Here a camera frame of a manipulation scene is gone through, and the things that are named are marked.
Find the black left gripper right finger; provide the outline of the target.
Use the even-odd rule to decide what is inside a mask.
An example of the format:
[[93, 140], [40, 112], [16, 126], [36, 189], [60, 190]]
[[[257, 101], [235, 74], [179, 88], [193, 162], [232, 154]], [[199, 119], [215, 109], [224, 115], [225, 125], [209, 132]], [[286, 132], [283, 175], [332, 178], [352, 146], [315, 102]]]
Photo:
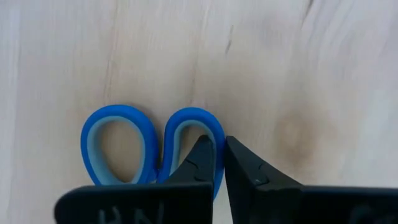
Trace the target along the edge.
[[398, 189], [303, 185], [226, 138], [234, 224], [398, 224]]

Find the blue-handled scissors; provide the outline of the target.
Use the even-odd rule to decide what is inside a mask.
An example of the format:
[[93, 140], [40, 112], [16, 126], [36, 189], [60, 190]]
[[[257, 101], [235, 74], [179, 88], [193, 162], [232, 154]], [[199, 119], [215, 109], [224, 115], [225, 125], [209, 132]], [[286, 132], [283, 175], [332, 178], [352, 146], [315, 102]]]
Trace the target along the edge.
[[224, 174], [225, 133], [221, 123], [207, 110], [187, 107], [176, 111], [167, 121], [164, 131], [163, 161], [157, 168], [159, 141], [152, 121], [140, 110], [129, 105], [108, 105], [96, 110], [85, 121], [80, 135], [80, 149], [88, 175], [95, 185], [119, 185], [119, 180], [106, 164], [101, 151], [99, 133], [107, 123], [122, 121], [138, 132], [141, 140], [141, 156], [138, 174], [130, 184], [148, 184], [152, 181], [165, 182], [178, 167], [180, 137], [184, 128], [203, 128], [215, 150], [215, 176], [213, 196], [216, 197]]

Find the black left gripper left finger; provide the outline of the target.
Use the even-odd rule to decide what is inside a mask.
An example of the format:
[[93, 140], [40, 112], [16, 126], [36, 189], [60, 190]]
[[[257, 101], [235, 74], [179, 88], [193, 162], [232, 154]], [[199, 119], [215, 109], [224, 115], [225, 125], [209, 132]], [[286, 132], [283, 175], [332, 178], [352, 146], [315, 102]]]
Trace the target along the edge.
[[160, 184], [84, 186], [62, 196], [56, 224], [211, 224], [214, 149], [202, 135]]

